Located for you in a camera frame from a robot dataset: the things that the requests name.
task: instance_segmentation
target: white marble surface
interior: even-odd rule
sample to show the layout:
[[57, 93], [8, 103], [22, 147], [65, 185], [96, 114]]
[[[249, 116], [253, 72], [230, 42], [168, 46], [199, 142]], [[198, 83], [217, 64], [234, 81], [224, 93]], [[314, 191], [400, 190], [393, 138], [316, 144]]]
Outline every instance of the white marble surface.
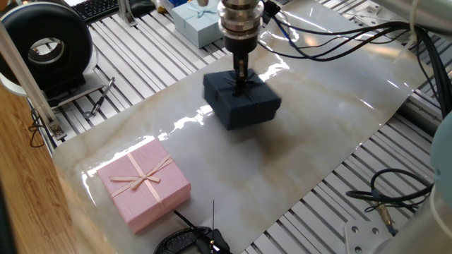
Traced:
[[[356, 28], [314, 1], [296, 1], [284, 9], [294, 25]], [[267, 28], [262, 40], [294, 54], [274, 23]], [[293, 36], [300, 46], [328, 39]], [[211, 226], [215, 199], [215, 227], [233, 253], [242, 252], [420, 85], [413, 55], [393, 63], [401, 49], [396, 43], [369, 45], [316, 63], [280, 58], [258, 47], [249, 65], [282, 97], [282, 105], [274, 120], [238, 131], [226, 131], [202, 98], [203, 74], [231, 69], [229, 55], [60, 145], [53, 160], [83, 253], [152, 253], [164, 237], [186, 227], [168, 214], [134, 235], [96, 173], [154, 138], [192, 183], [191, 200], [178, 210], [194, 224]]]

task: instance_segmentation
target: metal bracket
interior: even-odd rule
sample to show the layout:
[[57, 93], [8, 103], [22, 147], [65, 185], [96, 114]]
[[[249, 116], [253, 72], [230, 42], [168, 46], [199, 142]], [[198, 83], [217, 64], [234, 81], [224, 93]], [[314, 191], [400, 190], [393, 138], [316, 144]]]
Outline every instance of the metal bracket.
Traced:
[[[378, 4], [369, 4], [366, 8], [354, 12], [351, 14], [344, 14], [345, 17], [349, 18], [353, 17], [353, 21], [364, 27], [371, 27], [375, 25], [381, 25], [383, 23], [387, 23], [388, 21], [403, 21], [407, 22], [406, 19], [400, 17], [399, 15], [389, 11], [388, 9], [380, 6]], [[401, 31], [390, 32], [386, 36], [389, 38], [394, 38], [398, 36]], [[404, 35], [398, 37], [396, 39], [397, 42], [403, 44], [407, 43], [410, 40], [410, 33], [407, 32]]]
[[344, 226], [347, 254], [375, 254], [393, 238], [382, 222], [349, 221]]
[[0, 54], [5, 59], [9, 68], [17, 77], [19, 84], [23, 87], [28, 98], [32, 102], [37, 113], [42, 117], [43, 124], [49, 126], [50, 130], [54, 130], [55, 138], [63, 138], [66, 134], [61, 129], [61, 125], [57, 121], [54, 112], [50, 109], [49, 103], [44, 98], [41, 89], [33, 78], [30, 70], [28, 70], [22, 56], [19, 54], [13, 40], [9, 37], [3, 23], [0, 22]]
[[48, 126], [49, 130], [52, 132], [52, 134], [57, 140], [61, 140], [62, 138], [65, 138], [67, 136], [67, 134], [65, 134], [65, 132], [61, 128], [58, 121], [53, 121], [49, 123]]
[[119, 6], [119, 17], [124, 20], [127, 25], [135, 26], [135, 18], [132, 15], [132, 11], [130, 9], [130, 3], [129, 0], [118, 0], [118, 6]]

